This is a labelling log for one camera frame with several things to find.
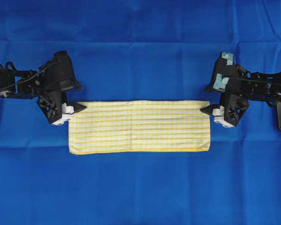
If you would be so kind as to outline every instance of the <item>black mount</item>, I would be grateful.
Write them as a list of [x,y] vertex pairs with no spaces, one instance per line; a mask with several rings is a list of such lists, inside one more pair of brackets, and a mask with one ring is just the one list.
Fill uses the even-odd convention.
[[16,70],[12,62],[5,67],[0,64],[0,96],[3,98],[33,99],[50,124],[61,125],[70,119],[70,114],[86,107],[67,101],[67,91],[81,90],[75,78],[73,65],[66,51],[54,54],[52,60],[33,70]]
[[219,104],[207,106],[201,111],[215,116],[215,121],[224,127],[237,126],[250,106],[248,100],[251,100],[266,102],[269,107],[277,106],[278,128],[281,131],[281,73],[251,73],[235,64],[232,54],[222,52],[205,91],[221,93]]

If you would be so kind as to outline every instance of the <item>blue fabric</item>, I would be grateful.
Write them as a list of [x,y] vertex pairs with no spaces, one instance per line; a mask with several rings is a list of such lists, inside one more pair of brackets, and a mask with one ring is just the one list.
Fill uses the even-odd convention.
[[[281,71],[281,1],[0,1],[0,62],[37,69],[59,50],[83,91],[70,100],[210,100],[219,52]],[[281,225],[276,112],[251,102],[211,123],[209,152],[75,156],[67,126],[35,100],[0,99],[0,224]]]

